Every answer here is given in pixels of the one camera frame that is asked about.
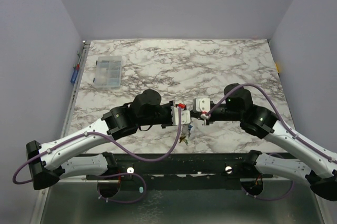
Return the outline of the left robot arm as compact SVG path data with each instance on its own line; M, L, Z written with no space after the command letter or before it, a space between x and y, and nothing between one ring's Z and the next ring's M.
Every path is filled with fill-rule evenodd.
M56 184L72 171L65 163L101 144L137 132L142 126L182 125L182 111L173 101L162 104L154 90L145 90L130 103L112 108L89 126L48 143L31 141L26 145L33 188L41 190Z

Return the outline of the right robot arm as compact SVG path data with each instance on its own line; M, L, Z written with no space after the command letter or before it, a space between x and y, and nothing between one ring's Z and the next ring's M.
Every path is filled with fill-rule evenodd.
M274 104L272 109L255 105L248 84L230 84L217 103L208 98L195 98L191 117L208 125L215 121L238 121L247 134L271 142L291 154L282 159L259 151L250 151L242 163L247 177L270 174L303 182L317 196L336 201L336 153L291 128Z

